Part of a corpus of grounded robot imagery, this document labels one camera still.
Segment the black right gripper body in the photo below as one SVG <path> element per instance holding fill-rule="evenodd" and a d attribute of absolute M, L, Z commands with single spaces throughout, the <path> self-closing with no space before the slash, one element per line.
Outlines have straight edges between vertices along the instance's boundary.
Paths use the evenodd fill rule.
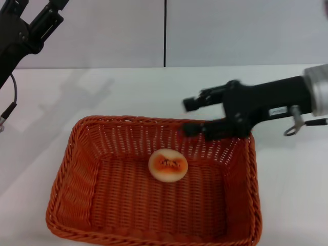
<path fill-rule="evenodd" d="M 303 114 L 311 113 L 312 102 L 302 76 L 246 86 L 231 81 L 222 103 L 228 129 L 226 137 L 248 137 L 255 125 L 263 121 L 290 117 L 291 107 Z"/>

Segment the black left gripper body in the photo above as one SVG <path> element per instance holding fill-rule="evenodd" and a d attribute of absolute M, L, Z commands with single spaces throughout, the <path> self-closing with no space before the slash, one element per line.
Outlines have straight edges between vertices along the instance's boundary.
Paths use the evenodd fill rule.
<path fill-rule="evenodd" d="M 20 17 L 1 13 L 1 86 L 19 62 L 29 54 L 38 54 L 43 44 L 35 41 L 29 25 Z"/>

